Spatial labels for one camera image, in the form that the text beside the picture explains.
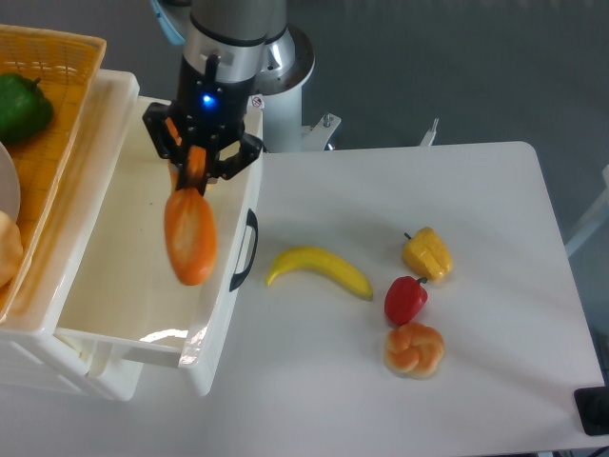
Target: metal bracket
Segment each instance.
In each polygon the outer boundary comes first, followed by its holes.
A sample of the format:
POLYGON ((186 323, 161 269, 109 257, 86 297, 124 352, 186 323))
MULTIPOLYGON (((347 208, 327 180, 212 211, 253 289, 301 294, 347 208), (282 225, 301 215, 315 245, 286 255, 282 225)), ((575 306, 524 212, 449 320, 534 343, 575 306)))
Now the metal bracket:
POLYGON ((339 116, 326 113, 315 127, 304 126, 301 151, 325 150, 326 145, 328 145, 330 138, 341 124, 341 121, 342 119, 339 116))

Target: black cable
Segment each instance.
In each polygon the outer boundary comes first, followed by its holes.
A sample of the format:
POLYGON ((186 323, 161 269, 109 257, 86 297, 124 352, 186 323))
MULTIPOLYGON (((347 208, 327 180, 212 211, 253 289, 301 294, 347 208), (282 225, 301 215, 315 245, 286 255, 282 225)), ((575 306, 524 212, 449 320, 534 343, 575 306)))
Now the black cable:
POLYGON ((599 457, 607 449, 609 449, 609 446, 601 447, 588 455, 588 457, 599 457))

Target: gray floor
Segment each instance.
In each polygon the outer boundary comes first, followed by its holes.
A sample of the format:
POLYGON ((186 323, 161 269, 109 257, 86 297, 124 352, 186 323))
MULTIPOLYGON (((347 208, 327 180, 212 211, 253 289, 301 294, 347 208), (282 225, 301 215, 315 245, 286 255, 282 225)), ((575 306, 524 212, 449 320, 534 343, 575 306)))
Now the gray floor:
MULTIPOLYGON (((539 154, 563 236, 609 164, 609 2, 288 0, 316 69, 304 121, 343 118, 342 149, 520 140, 539 154)), ((0 23, 98 35, 104 68, 172 98, 181 50, 145 0, 0 0, 0 23)), ((595 338, 609 334, 609 225, 571 259, 595 338)))

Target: banana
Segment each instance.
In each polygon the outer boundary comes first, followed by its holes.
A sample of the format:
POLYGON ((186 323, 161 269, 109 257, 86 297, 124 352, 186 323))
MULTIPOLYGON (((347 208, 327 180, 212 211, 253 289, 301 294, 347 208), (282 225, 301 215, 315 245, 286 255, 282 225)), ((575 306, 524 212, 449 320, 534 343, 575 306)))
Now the banana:
POLYGON ((270 286, 277 276, 294 269, 319 272, 361 298, 372 300, 372 286, 358 269, 333 252, 314 246, 297 246, 280 253, 266 276, 266 285, 270 286))

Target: toy food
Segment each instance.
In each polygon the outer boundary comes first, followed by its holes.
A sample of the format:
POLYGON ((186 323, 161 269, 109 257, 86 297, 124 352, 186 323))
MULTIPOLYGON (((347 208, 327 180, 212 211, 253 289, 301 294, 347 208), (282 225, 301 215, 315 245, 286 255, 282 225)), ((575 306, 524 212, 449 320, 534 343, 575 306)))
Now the toy food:
POLYGON ((448 248, 431 227, 422 228, 412 238, 405 234, 402 258, 419 276, 432 281, 442 279, 453 268, 448 248))
POLYGON ((313 246, 298 246, 279 254, 266 276, 266 285, 277 276, 294 269, 310 269, 319 272, 365 300, 372 300, 372 286, 368 279, 345 259, 313 246))
POLYGON ((412 320, 427 301, 427 291, 421 286, 427 278, 404 276, 396 279, 384 298, 384 313, 391 322, 403 326, 412 320))
POLYGON ((22 259, 19 228, 5 212, 0 211, 0 288, 14 276, 22 259))
POLYGON ((387 334, 384 361, 389 368, 413 378, 428 378, 444 356, 444 340, 432 327, 417 322, 387 334))
POLYGON ((186 286, 203 283, 216 263, 218 242, 209 202, 196 188, 169 195, 165 241, 169 262, 180 282, 186 286))
POLYGON ((50 122, 53 106, 39 82, 18 73, 0 74, 0 142, 5 145, 27 140, 50 122))

